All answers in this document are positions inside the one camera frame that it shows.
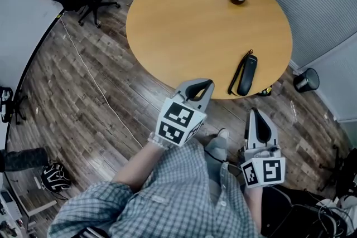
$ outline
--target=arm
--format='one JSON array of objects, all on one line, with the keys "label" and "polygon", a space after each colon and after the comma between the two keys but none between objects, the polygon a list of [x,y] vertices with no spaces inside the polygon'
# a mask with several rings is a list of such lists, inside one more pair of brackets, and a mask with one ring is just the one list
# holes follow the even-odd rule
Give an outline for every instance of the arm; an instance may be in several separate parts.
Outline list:
[{"label": "arm", "polygon": [[115,175],[112,182],[130,186],[133,192],[138,192],[164,153],[164,149],[148,142],[144,148],[132,157],[129,162]]},{"label": "arm", "polygon": [[133,192],[140,190],[164,151],[148,142],[111,182],[90,186],[69,200],[51,224],[47,237],[72,237],[86,227],[100,226],[117,219]]},{"label": "arm", "polygon": [[259,232],[262,229],[262,196],[262,187],[245,188],[244,198]]}]

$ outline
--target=shoe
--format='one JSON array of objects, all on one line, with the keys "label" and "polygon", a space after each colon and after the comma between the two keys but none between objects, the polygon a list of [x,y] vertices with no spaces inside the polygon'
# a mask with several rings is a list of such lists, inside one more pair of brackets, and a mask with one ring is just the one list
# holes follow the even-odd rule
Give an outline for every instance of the shoe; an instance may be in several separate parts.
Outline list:
[{"label": "shoe", "polygon": [[219,130],[217,137],[222,137],[227,140],[229,137],[229,131],[225,128],[222,128]]}]

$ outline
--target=black phone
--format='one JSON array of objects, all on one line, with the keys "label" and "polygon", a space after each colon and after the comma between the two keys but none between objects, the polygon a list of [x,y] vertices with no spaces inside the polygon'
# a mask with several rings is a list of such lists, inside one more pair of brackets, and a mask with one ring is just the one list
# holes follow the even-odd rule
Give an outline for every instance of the black phone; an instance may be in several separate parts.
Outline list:
[{"label": "black phone", "polygon": [[237,94],[245,96],[248,94],[250,87],[252,86],[255,69],[257,68],[258,59],[257,57],[252,55],[253,50],[250,50],[248,53],[244,55],[242,60],[240,61],[237,70],[233,76],[233,79],[228,87],[228,94],[232,94],[232,88],[234,83],[236,82],[240,70],[242,70],[242,74],[239,79],[239,84],[237,87]]}]

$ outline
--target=wooden floor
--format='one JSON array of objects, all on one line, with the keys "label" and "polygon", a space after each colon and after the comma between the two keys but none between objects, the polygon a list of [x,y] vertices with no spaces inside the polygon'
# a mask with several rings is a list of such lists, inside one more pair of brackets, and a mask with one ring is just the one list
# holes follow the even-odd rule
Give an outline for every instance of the wooden floor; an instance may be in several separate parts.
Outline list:
[{"label": "wooden floor", "polygon": [[[117,1],[121,9],[104,7],[99,11],[101,29],[93,25],[91,17],[80,27],[76,13],[67,13],[62,19],[110,105],[144,145],[172,89],[146,72],[131,53],[126,16],[133,0]],[[334,144],[346,155],[348,140],[313,92],[295,92],[292,78],[291,69],[287,69],[273,85],[270,97],[212,100],[200,136],[228,128],[229,158],[235,162],[237,150],[244,143],[247,112],[254,106],[260,108],[278,128],[279,143],[287,158],[286,185],[316,192],[328,176],[319,164],[333,165]],[[77,195],[92,183],[110,180],[141,149],[107,106],[61,21],[40,47],[22,89],[28,95],[22,106],[27,121],[12,124],[8,150],[47,146],[50,157],[61,161],[73,178],[73,188],[65,196]],[[37,171],[8,174],[28,210],[53,199],[47,192],[35,190],[33,177],[38,177]],[[333,190],[323,195],[331,197]],[[61,204],[59,201],[58,206],[36,217],[39,237],[45,237]]]}]

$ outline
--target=black cylinder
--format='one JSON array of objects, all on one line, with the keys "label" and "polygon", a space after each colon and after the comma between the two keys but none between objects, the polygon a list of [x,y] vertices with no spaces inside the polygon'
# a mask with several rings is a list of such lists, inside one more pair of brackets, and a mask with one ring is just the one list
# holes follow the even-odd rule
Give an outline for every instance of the black cylinder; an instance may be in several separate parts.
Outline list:
[{"label": "black cylinder", "polygon": [[294,78],[294,87],[299,93],[316,90],[319,85],[320,79],[314,69],[307,69],[305,72]]}]

